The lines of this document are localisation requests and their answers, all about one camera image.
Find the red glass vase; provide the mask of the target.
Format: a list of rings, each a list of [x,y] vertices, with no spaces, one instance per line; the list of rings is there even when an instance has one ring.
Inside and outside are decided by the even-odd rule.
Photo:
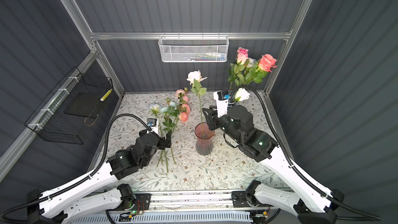
[[[197,137],[195,147],[198,154],[202,156],[211,154],[214,148],[212,140],[214,131],[210,131],[208,125],[205,122],[202,122],[196,126],[194,132]]]

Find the pale pink rose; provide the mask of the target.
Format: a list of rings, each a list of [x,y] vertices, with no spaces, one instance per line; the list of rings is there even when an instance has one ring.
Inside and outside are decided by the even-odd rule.
[[[202,97],[206,94],[207,88],[203,87],[201,82],[207,79],[207,77],[203,77],[201,71],[192,71],[188,74],[187,81],[191,85],[191,91],[198,97],[199,99],[199,110],[200,110],[200,138],[205,138],[205,131],[204,131],[204,117],[202,112]]]

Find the light pink rose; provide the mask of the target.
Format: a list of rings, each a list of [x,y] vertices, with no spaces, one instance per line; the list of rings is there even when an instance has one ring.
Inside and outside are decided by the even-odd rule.
[[[229,76],[227,81],[230,83],[229,90],[232,90],[234,86],[240,86],[245,82],[244,70],[246,69],[246,61],[248,60],[248,55],[239,53],[237,55],[236,61],[231,63],[231,68],[228,69]]]

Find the magenta pink rose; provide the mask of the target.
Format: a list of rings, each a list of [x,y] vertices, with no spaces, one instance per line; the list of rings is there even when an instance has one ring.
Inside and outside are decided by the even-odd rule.
[[[236,69],[236,76],[238,81],[238,86],[242,85],[245,81],[243,72],[246,69],[247,60],[248,60],[248,49],[239,47],[237,50],[237,69]]]

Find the coral pink rose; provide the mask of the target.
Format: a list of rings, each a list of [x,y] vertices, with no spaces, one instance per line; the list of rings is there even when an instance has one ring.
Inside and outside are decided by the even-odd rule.
[[[263,55],[258,61],[256,61],[251,83],[254,82],[259,84],[263,82],[263,79],[268,75],[268,73],[271,73],[272,69],[277,67],[276,62],[277,60],[272,55]]]

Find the white blue rose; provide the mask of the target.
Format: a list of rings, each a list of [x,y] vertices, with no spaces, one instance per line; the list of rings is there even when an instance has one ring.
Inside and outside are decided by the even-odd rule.
[[[158,130],[160,131],[161,136],[164,137],[163,128],[161,125],[161,106],[156,103],[153,103],[153,104],[150,104],[149,109],[151,110],[151,112],[153,113],[155,118],[158,120],[158,124],[157,124]],[[167,154],[166,154],[165,150],[161,151],[158,163],[160,163],[160,162],[164,163],[166,165],[166,172],[169,173],[169,162],[168,162],[168,158],[167,158]]]

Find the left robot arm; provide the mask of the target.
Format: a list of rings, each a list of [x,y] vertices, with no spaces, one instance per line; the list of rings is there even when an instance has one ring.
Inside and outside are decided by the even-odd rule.
[[[143,130],[134,145],[118,150],[97,170],[41,194],[32,191],[28,198],[40,202],[28,207],[28,223],[69,224],[101,211],[136,210],[138,201],[127,184],[121,184],[102,194],[92,195],[92,192],[148,166],[157,150],[171,147],[171,138],[171,132],[161,138],[154,131]]]

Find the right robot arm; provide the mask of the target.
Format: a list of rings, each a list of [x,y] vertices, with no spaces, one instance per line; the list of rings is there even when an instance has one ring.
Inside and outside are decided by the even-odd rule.
[[[210,130],[223,131],[237,143],[240,151],[271,169],[291,188],[291,192],[286,192],[253,180],[245,191],[249,205],[272,205],[296,216],[302,224],[336,223],[337,205],[322,197],[294,172],[282,148],[269,134],[255,128],[253,116],[245,107],[232,106],[222,116],[209,108],[203,108],[202,112]]]

